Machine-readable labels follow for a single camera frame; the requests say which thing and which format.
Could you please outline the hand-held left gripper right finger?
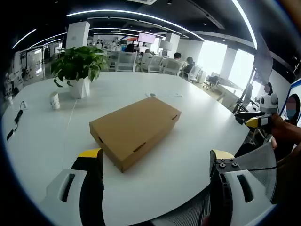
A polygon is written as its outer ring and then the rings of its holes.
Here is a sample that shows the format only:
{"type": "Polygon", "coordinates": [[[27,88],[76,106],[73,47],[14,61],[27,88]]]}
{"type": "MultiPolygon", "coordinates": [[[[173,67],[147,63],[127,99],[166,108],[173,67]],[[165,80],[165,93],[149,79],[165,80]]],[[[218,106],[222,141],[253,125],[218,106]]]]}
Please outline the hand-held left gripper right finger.
{"type": "Polygon", "coordinates": [[[214,226],[256,226],[274,209],[277,163],[272,149],[240,157],[210,152],[210,220],[214,226]]]}

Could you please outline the person's right hand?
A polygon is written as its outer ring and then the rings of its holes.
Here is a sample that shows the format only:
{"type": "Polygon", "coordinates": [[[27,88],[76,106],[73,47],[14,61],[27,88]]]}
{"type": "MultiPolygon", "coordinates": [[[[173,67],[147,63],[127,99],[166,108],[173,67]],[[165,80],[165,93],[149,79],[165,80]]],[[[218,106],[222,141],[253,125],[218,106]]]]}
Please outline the person's right hand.
{"type": "Polygon", "coordinates": [[[271,123],[273,147],[278,147],[281,144],[298,145],[301,142],[300,127],[285,122],[278,114],[272,115],[271,123]]]}

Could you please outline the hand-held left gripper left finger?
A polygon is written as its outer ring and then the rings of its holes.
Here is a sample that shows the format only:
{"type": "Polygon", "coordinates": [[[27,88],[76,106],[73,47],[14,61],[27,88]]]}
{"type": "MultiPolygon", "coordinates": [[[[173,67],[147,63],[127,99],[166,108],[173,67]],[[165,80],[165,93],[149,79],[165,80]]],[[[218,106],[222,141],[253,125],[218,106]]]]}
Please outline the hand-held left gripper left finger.
{"type": "Polygon", "coordinates": [[[82,152],[47,186],[41,210],[55,226],[103,226],[103,151],[82,152]]]}

